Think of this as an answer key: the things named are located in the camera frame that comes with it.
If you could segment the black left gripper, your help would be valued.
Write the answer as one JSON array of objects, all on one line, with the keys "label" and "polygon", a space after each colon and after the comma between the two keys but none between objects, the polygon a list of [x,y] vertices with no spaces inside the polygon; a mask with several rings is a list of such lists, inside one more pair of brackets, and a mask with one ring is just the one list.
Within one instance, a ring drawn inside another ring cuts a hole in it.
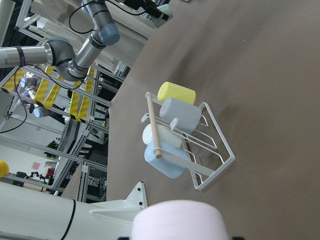
[{"label": "black left gripper", "polygon": [[122,2],[127,7],[136,11],[142,8],[152,17],[160,16],[160,11],[157,10],[157,5],[152,0],[123,0]]}]

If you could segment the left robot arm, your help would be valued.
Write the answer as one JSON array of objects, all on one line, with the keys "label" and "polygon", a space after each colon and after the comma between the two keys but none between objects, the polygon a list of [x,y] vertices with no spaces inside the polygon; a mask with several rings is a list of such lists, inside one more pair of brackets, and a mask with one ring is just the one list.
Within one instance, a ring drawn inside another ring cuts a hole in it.
[{"label": "left robot arm", "polygon": [[0,66],[54,66],[69,82],[83,80],[93,63],[109,69],[117,62],[132,67],[156,28],[143,15],[169,21],[169,14],[150,0],[39,0],[32,6],[46,7],[42,13],[62,35],[39,46],[2,47]]}]

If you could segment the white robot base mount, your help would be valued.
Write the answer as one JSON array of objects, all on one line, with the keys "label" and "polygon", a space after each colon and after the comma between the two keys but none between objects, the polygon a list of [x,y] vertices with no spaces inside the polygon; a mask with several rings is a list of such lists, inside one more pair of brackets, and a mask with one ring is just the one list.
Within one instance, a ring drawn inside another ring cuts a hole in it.
[{"label": "white robot base mount", "polygon": [[31,189],[0,184],[2,240],[122,240],[135,216],[147,207],[138,182],[126,199],[84,203]]}]

